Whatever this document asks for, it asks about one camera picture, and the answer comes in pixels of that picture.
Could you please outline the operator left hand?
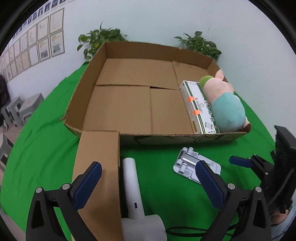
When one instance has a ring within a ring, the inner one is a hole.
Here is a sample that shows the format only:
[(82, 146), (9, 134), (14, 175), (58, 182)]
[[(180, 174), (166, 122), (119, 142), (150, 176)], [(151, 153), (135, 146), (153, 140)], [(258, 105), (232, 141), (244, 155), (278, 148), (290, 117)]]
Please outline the operator left hand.
[(289, 213), (289, 210), (288, 209), (285, 210), (285, 213), (281, 213), (280, 210), (277, 210), (271, 216), (271, 218), (270, 218), (270, 224), (271, 225), (278, 225), (278, 224), (282, 223), (286, 219), (288, 213)]

